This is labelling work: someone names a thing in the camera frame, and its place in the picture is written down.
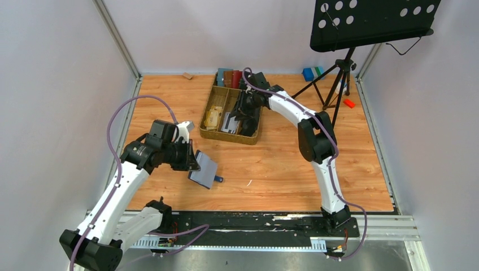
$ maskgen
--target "cable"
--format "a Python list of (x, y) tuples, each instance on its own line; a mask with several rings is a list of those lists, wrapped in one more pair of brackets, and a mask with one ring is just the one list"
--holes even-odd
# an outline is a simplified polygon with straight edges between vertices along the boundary
[[(199, 229), (202, 229), (204, 228), (198, 235), (195, 236), (195, 238), (193, 238), (190, 242), (188, 242), (186, 245), (182, 246), (181, 248), (175, 250), (175, 251), (172, 251), (172, 252), (169, 252), (169, 253), (160, 253), (160, 257), (163, 257), (163, 256), (168, 256), (168, 255), (174, 255), (174, 254), (177, 254), (177, 253), (180, 253), (181, 251), (183, 251), (184, 249), (186, 249), (187, 247), (191, 246), (191, 244), (193, 244), (198, 238), (200, 238), (209, 228), (210, 226), (208, 224), (204, 224), (204, 225), (201, 225), (201, 226), (198, 226), (194, 229), (191, 229), (191, 230), (187, 230), (187, 231), (183, 231), (183, 232), (180, 232), (180, 233), (173, 233), (173, 234), (164, 234), (164, 233), (155, 233), (155, 232), (151, 232), (151, 233), (148, 233), (148, 234), (151, 234), (151, 235), (157, 235), (157, 236), (160, 236), (160, 237), (178, 237), (178, 236), (181, 236), (181, 235), (185, 235), (185, 234), (190, 234), (190, 233), (193, 233)], [(120, 270), (120, 269), (123, 269), (125, 267), (127, 267), (128, 265), (130, 264), (133, 264), (133, 263), (136, 263), (137, 261), (140, 261), (140, 260), (143, 260), (143, 259), (146, 259), (148, 257), (152, 257), (152, 256), (155, 256), (157, 253), (153, 253), (153, 254), (147, 254), (147, 255), (143, 255), (143, 256), (140, 256), (132, 261), (130, 261), (129, 263), (121, 266), (120, 268), (118, 268), (117, 270)]]
[(333, 24), (333, 26), (336, 28), (336, 42), (334, 43), (334, 49), (333, 49), (333, 52), (336, 51), (336, 48), (338, 46), (338, 39), (339, 39), (339, 29), (338, 29), (338, 26), (336, 25), (336, 23), (334, 22), (333, 18), (331, 18), (331, 16), (329, 15), (329, 12), (328, 12), (328, 4), (327, 3), (324, 3), (321, 5), (321, 7), (324, 9), (324, 12), (326, 12), (326, 14), (328, 15), (329, 17), (329, 20), (331, 21), (331, 23)]
[(324, 135), (327, 137), (327, 139), (329, 140), (329, 142), (333, 145), (333, 148), (334, 148), (334, 155), (331, 157), (331, 159), (328, 160), (328, 168), (329, 168), (329, 177), (331, 179), (331, 184), (333, 186), (333, 191), (335, 193), (335, 195), (338, 197), (338, 199), (340, 201), (342, 201), (344, 204), (346, 205), (349, 205), (349, 206), (353, 206), (353, 207), (356, 207), (358, 209), (360, 209), (361, 211), (363, 211), (363, 215), (364, 215), (364, 231), (363, 231), (363, 236), (361, 237), (361, 241), (359, 242), (359, 246), (356, 248), (355, 251), (353, 251), (351, 254), (349, 254), (348, 256), (345, 256), (345, 257), (342, 257), (342, 258), (337, 258), (337, 257), (332, 257), (333, 259), (336, 259), (336, 260), (347, 260), (347, 259), (350, 259), (352, 258), (354, 255), (356, 255), (356, 253), (358, 253), (358, 251), (361, 249), (361, 247), (363, 246), (364, 244), (364, 239), (366, 238), (366, 231), (368, 229), (368, 214), (366, 213), (366, 210), (357, 205), (357, 204), (354, 204), (354, 203), (350, 203), (348, 202), (347, 200), (345, 200), (343, 197), (341, 197), (339, 195), (339, 192), (338, 192), (338, 189), (336, 187), (336, 184), (334, 184), (334, 178), (333, 178), (333, 168), (331, 167), (331, 163), (333, 162), (334, 159), (336, 159), (339, 155), (339, 149), (338, 149), (338, 146), (336, 145), (336, 143), (334, 142), (333, 138), (331, 137), (331, 135), (329, 135), (328, 131), (326, 131), (326, 129), (324, 129), (324, 126), (322, 125), (322, 123), (317, 119), (317, 117), (310, 113), (309, 111), (305, 110), (303, 108), (303, 106), (301, 106), (301, 104), (299, 104), (298, 102), (296, 102), (295, 100), (293, 99), (290, 99), (290, 98), (287, 98), (281, 94), (278, 94), (276, 92), (272, 92), (272, 91), (269, 91), (269, 90), (266, 90), (266, 89), (260, 89), (260, 88), (257, 88), (256, 86), (250, 84), (248, 82), (248, 80), (246, 79), (246, 76), (245, 76), (245, 72), (246, 71), (249, 71), (251, 74), (252, 74), (252, 70), (251, 68), (249, 67), (246, 67), (243, 69), (243, 73), (242, 73), (242, 77), (243, 77), (243, 80), (246, 84), (248, 84), (248, 86), (250, 86), (252, 89), (254, 90), (257, 90), (259, 92), (262, 92), (262, 93), (267, 93), (267, 94), (270, 94), (270, 95), (275, 95), (283, 100), (286, 100), (290, 103), (292, 103), (293, 105), (295, 105), (296, 107), (298, 107), (301, 111), (303, 111), (303, 113), (305, 113), (306, 115), (308, 115), (309, 117), (313, 118), (314, 121), (319, 125), (321, 131), (323, 131)]
[(410, 49), (412, 49), (420, 40), (421, 40), (422, 37), (419, 37), (419, 40), (417, 40), (409, 49), (407, 49), (406, 52), (404, 53), (400, 53), (398, 51), (398, 49), (396, 49), (396, 47), (394, 47), (394, 45), (390, 44), (389, 42), (386, 42), (386, 45), (391, 45), (391, 47), (399, 54), (399, 55), (405, 55), (407, 54), (407, 52), (409, 52)]
[(342, 243), (341, 245), (339, 245), (338, 247), (343, 247), (344, 246), (344, 250), (343, 251), (346, 251), (347, 250), (347, 240), (349, 239), (349, 236), (347, 236), (347, 229), (345, 228), (344, 229), (345, 231), (345, 241), (344, 243)]
[[(115, 183), (120, 183), (120, 180), (121, 180), (121, 161), (120, 161), (120, 158), (118, 157), (118, 154), (116, 154), (115, 148), (113, 148), (113, 145), (111, 143), (111, 137), (110, 137), (111, 125), (113, 124), (113, 121), (114, 121), (116, 115), (118, 115), (118, 113), (120, 112), (120, 110), (124, 106), (126, 106), (127, 104), (131, 103), (132, 101), (140, 99), (140, 98), (152, 98), (152, 99), (156, 99), (156, 100), (160, 101), (161, 103), (163, 103), (166, 106), (166, 108), (168, 109), (169, 114), (171, 115), (171, 118), (173, 119), (173, 122), (175, 122), (175, 124), (178, 124), (178, 121), (176, 120), (175, 114), (173, 113), (173, 111), (171, 110), (169, 105), (166, 104), (166, 102), (159, 97), (156, 97), (156, 96), (153, 96), (153, 95), (139, 95), (139, 96), (133, 97), (131, 99), (128, 99), (126, 102), (122, 103), (121, 106), (118, 107), (118, 109), (116, 109), (115, 113), (113, 113), (113, 115), (111, 116), (111, 119), (108, 122), (108, 127), (106, 128), (106, 132), (107, 132), (106, 133), (106, 141), (108, 143), (108, 148), (110, 149), (111, 153), (113, 154), (113, 157), (114, 157), (115, 162), (116, 162), (116, 168), (117, 168), (117, 171), (118, 171)], [(78, 254), (78, 250), (80, 249), (81, 244), (83, 243), (85, 238), (90, 233), (91, 227), (93, 227), (95, 225), (95, 222), (97, 222), (97, 220), (100, 217), (100, 215), (102, 214), (103, 210), (108, 205), (108, 202), (110, 202), (111, 198), (113, 198), (113, 195), (115, 194), (116, 188), (117, 188), (116, 186), (113, 186), (110, 193), (108, 194), (108, 197), (103, 202), (103, 204), (100, 206), (100, 209), (95, 214), (95, 216), (93, 216), (92, 221), (90, 222), (89, 226), (86, 228), (85, 232), (81, 235), (80, 239), (76, 243), (76, 246), (73, 249), (72, 256), (70, 258), (70, 265), (69, 265), (70, 271), (74, 270), (76, 255)]]

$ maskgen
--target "wooden block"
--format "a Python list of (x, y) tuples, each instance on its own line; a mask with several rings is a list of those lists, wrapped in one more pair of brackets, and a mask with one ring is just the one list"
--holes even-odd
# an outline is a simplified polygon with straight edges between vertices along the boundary
[(231, 88), (232, 80), (233, 80), (233, 71), (224, 71), (223, 83), (225, 85), (225, 88)]
[(183, 77), (186, 78), (186, 79), (188, 79), (188, 80), (191, 80), (191, 79), (193, 78), (193, 75), (191, 75), (191, 74), (185, 72), (185, 73), (183, 73)]
[(242, 76), (242, 72), (241, 71), (233, 71), (233, 79), (232, 79), (232, 82), (231, 82), (231, 87), (234, 88), (234, 89), (237, 89), (240, 87), (240, 79), (241, 79), (241, 76)]

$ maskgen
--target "small red object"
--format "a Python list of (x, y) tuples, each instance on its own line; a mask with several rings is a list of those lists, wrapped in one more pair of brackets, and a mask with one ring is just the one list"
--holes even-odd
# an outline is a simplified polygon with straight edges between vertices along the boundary
[(353, 108), (356, 104), (353, 103), (351, 100), (349, 99), (345, 99), (344, 103), (349, 106), (349, 108)]

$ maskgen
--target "circular hole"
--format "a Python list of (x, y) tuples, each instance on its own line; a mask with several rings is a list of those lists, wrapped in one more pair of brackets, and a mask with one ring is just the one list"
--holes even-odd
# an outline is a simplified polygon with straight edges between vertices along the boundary
[(354, 21), (353, 16), (349, 16), (348, 18), (346, 18), (346, 24), (352, 24), (353, 21)]
[(319, 28), (324, 28), (326, 26), (326, 20), (320, 20), (317, 26)]
[(336, 5), (335, 5), (335, 8), (336, 8), (336, 10), (342, 9), (342, 8), (343, 8), (343, 2), (338, 1), (338, 2), (336, 3)]
[(404, 17), (406, 14), (407, 14), (407, 8), (403, 8), (403, 10), (400, 13), (401, 17)]
[(427, 13), (431, 13), (434, 10), (434, 5), (430, 5), (428, 9), (426, 10)]
[(328, 3), (324, 3), (321, 5), (321, 11), (326, 12), (329, 9)]
[(417, 14), (419, 14), (419, 12), (421, 12), (421, 7), (416, 7), (412, 13), (414, 15), (417, 15)]
[(349, 7), (350, 8), (355, 8), (357, 5), (358, 5), (357, 0), (351, 0), (351, 2), (349, 2)]

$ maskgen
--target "tripod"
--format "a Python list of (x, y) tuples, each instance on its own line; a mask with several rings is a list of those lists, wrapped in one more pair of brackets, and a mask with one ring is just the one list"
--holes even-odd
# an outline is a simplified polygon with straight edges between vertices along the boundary
[[(306, 85), (303, 89), (298, 91), (296, 94), (291, 96), (293, 99), (295, 99), (299, 94), (303, 93), (305, 90), (307, 90), (310, 86), (313, 85), (315, 87), (317, 95), (319, 96), (319, 99), (321, 100), (321, 103), (323, 104), (323, 110), (335, 107), (333, 120), (331, 122), (333, 127), (334, 127), (334, 124), (336, 123), (336, 117), (338, 116), (339, 105), (341, 104), (341, 96), (343, 95), (345, 82), (346, 82), (346, 96), (349, 96), (350, 94), (351, 71), (354, 71), (354, 69), (356, 68), (356, 63), (354, 63), (351, 60), (352, 54), (354, 53), (354, 49), (355, 47), (349, 48), (349, 51), (347, 52), (346, 57), (344, 59), (337, 59), (336, 63), (331, 68), (325, 71), (318, 78), (314, 79), (311, 83)], [(321, 80), (324, 76), (326, 76), (328, 73), (330, 73), (336, 68), (339, 68), (339, 72), (338, 72), (338, 75), (336, 76), (336, 79), (334, 80), (333, 86), (331, 87), (331, 90), (329, 91), (329, 94), (326, 97), (326, 101), (325, 101), (323, 100), (323, 96), (321, 96), (321, 93), (319, 92), (319, 89), (317, 88), (316, 82)], [(334, 91), (336, 90), (340, 80), (341, 80), (341, 87), (338, 93), (338, 101), (336, 101), (335, 105), (331, 105), (331, 99), (333, 98)]]

